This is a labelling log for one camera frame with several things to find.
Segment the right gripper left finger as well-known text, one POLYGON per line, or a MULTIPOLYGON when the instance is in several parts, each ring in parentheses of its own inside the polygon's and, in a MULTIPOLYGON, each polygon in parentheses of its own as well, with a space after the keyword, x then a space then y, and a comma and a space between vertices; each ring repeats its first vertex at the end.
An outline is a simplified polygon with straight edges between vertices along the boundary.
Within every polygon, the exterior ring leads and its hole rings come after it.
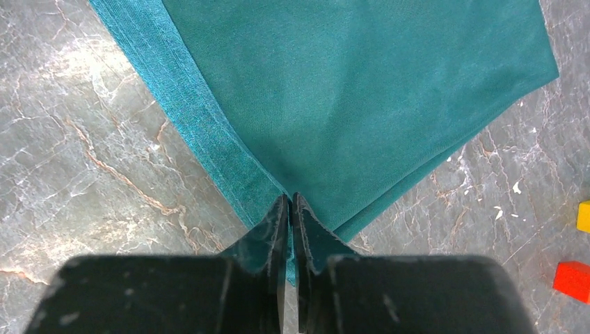
POLYGON ((87 255, 52 278, 27 333, 281 333, 289 198, 215 255, 87 255))

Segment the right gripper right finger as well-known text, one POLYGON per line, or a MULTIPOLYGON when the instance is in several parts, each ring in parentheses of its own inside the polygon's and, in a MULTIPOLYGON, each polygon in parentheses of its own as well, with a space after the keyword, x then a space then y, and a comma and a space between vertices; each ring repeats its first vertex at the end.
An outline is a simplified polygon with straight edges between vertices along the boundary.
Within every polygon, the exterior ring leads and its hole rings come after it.
POLYGON ((507 272, 479 255, 361 255, 295 193, 301 333, 533 333, 507 272))

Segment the teal cloth napkin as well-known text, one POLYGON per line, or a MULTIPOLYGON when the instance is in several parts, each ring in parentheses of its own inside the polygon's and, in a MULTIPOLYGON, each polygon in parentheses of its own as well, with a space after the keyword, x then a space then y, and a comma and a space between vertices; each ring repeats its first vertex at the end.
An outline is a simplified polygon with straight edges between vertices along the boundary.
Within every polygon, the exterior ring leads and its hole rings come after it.
POLYGON ((537 1, 94 1, 243 224, 349 241, 559 75, 537 1))

